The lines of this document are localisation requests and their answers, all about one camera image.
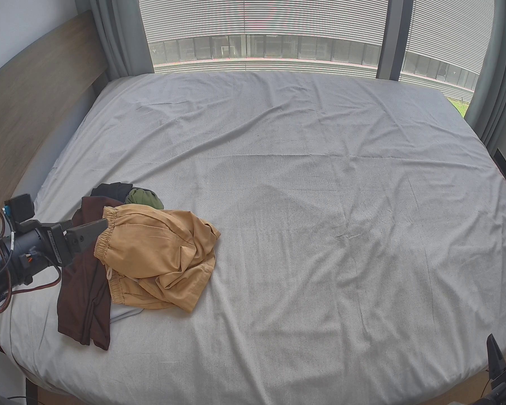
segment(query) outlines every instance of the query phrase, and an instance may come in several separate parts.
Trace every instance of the wooden headboard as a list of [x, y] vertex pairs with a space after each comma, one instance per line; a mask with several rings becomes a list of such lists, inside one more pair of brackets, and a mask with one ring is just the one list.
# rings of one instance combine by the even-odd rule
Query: wooden headboard
[[36, 40], [0, 68], [0, 207], [43, 141], [106, 69], [89, 11]]

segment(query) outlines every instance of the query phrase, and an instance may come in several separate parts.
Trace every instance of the white bed sheet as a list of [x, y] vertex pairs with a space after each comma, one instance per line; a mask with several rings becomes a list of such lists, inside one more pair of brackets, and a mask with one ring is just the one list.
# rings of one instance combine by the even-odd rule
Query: white bed sheet
[[[440, 92], [291, 72], [145, 75], [97, 99], [36, 200], [101, 182], [221, 231], [192, 314], [144, 310], [108, 352], [15, 296], [0, 344], [88, 403], [417, 403], [506, 348], [506, 182]], [[34, 279], [52, 279], [47, 269]]]

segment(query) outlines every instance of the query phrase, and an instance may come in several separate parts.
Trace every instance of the green garment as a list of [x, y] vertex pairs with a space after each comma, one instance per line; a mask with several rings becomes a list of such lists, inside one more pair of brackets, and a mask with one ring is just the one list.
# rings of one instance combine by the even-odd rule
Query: green garment
[[126, 204], [143, 204], [158, 210], [163, 210], [165, 208], [155, 193], [148, 189], [141, 189], [140, 187], [131, 189], [131, 192], [126, 198]]

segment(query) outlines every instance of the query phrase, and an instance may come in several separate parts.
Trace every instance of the building outside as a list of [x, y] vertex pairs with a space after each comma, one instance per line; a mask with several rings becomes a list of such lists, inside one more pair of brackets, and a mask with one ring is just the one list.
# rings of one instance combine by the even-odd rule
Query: building outside
[[[374, 78], [388, 0], [140, 0], [154, 69]], [[472, 98], [494, 0], [414, 0], [400, 80]]]

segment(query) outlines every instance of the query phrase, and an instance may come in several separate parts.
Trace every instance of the gray curtain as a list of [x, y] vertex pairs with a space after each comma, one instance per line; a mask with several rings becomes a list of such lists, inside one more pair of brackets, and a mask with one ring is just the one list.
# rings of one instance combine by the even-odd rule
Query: gray curtain
[[465, 120], [493, 155], [506, 123], [506, 0], [495, 0], [491, 40]]
[[139, 0], [75, 0], [79, 13], [91, 10], [109, 63], [110, 80], [153, 73]]

